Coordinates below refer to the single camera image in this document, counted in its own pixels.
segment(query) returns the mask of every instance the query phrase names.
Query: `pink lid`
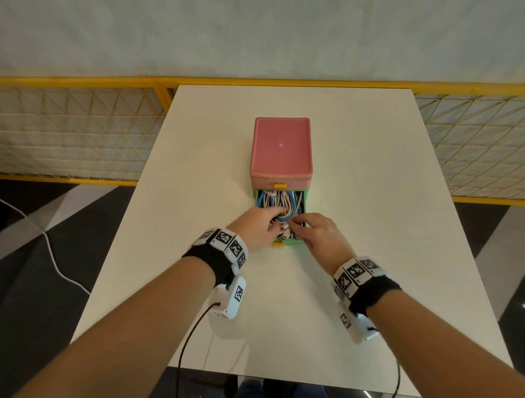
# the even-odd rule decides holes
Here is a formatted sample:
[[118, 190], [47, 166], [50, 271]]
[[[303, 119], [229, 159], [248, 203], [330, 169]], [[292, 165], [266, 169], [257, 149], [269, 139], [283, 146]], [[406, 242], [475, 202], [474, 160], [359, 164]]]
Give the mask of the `pink lid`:
[[255, 119], [250, 176], [309, 179], [312, 175], [310, 119]]

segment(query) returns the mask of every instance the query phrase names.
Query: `black wrist strap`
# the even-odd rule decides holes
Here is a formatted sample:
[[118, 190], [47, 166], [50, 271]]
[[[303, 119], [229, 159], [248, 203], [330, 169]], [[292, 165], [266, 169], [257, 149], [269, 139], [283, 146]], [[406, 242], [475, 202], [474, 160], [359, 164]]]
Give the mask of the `black wrist strap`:
[[182, 257], [197, 257], [210, 266], [215, 274], [215, 286], [230, 285], [235, 277], [232, 264], [219, 249], [210, 245], [192, 246]]
[[376, 276], [359, 287], [352, 296], [350, 311], [361, 313], [365, 316], [366, 309], [376, 304], [383, 295], [390, 290], [402, 290], [401, 286], [388, 276]]

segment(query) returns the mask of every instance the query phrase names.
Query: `white cable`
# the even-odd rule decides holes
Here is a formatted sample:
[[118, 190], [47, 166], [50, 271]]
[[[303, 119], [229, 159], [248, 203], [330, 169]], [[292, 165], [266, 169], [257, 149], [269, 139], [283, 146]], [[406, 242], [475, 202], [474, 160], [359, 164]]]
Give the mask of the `white cable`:
[[24, 218], [35, 228], [37, 229], [40, 233], [44, 234], [44, 237], [46, 239], [46, 243], [47, 243], [47, 248], [49, 249], [49, 254], [51, 255], [51, 260], [53, 261], [53, 265], [55, 266], [55, 269], [58, 273], [58, 275], [60, 275], [63, 279], [65, 279], [66, 281], [68, 282], [71, 282], [72, 284], [75, 284], [77, 285], [79, 288], [81, 288], [83, 291], [85, 291], [88, 296], [91, 296], [91, 293], [88, 289], [86, 289], [84, 286], [82, 286], [80, 283], [78, 283], [77, 281], [75, 280], [72, 280], [72, 279], [69, 279], [67, 276], [65, 276], [63, 273], [60, 272], [60, 270], [58, 269], [58, 266], [57, 266], [57, 262], [55, 261], [55, 256], [53, 255], [53, 250], [51, 249], [51, 242], [49, 241], [49, 236], [47, 236], [46, 232], [43, 231], [42, 229], [40, 229], [40, 227], [38, 225], [36, 225], [33, 221], [30, 220], [30, 218], [28, 216], [26, 216], [26, 214], [22, 211], [22, 210], [19, 210], [17, 209], [15, 206], [13, 205], [10, 205], [9, 203], [7, 203], [5, 200], [3, 199], [0, 199], [0, 202], [2, 202], [3, 204], [5, 204], [6, 206], [9, 206], [10, 208], [12, 208], [13, 210], [19, 212], [20, 214], [22, 214], [24, 216]]

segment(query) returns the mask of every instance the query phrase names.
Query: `hand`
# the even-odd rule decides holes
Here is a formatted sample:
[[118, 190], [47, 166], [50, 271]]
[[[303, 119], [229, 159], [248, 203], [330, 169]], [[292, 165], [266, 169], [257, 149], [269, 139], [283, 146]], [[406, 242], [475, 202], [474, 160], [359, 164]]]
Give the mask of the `hand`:
[[[306, 221], [311, 228], [298, 224]], [[336, 224], [319, 213], [305, 213], [292, 218], [288, 225], [296, 237], [304, 241], [312, 256], [330, 276], [355, 257], [354, 249]]]
[[270, 245], [277, 238], [281, 233], [281, 223], [275, 221], [270, 228], [268, 226], [272, 218], [286, 211], [285, 207], [278, 206], [252, 207], [226, 228], [240, 235], [248, 246], [248, 251], [251, 252]]

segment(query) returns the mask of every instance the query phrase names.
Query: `white tracking module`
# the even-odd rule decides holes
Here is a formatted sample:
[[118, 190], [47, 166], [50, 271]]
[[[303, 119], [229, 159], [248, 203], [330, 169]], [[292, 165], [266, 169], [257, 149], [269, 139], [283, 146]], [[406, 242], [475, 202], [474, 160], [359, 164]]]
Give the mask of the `white tracking module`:
[[246, 290], [246, 279], [237, 275], [232, 284], [217, 285], [211, 302], [220, 302], [220, 306], [213, 307], [211, 313], [217, 317], [234, 319], [239, 310], [240, 301]]

